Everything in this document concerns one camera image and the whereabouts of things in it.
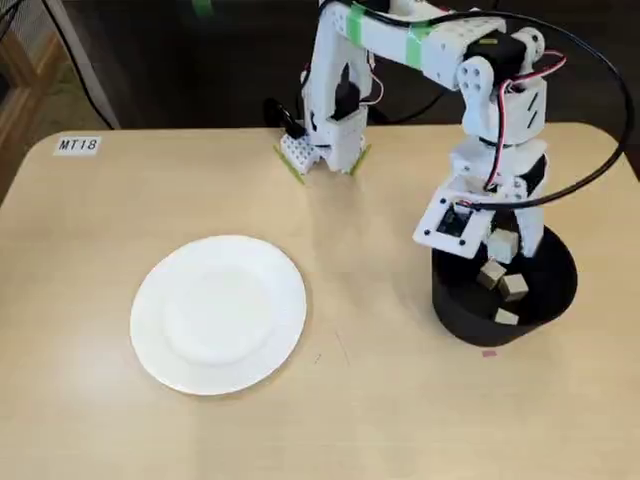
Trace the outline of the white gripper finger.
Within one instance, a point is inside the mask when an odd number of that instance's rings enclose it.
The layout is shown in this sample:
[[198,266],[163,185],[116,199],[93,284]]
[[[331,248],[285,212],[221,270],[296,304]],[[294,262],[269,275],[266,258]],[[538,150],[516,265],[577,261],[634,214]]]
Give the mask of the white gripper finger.
[[544,213],[541,207],[514,211],[520,233],[520,251],[524,257],[535,256],[544,235]]

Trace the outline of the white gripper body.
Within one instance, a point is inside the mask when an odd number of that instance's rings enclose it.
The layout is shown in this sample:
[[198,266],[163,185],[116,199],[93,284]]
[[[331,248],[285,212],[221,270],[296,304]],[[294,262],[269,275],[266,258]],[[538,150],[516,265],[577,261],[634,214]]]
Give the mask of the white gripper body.
[[472,213],[486,203],[504,203],[515,213],[541,210],[521,204],[542,196],[548,163],[545,141],[533,139],[499,148],[469,137],[454,148],[450,161],[454,212]]

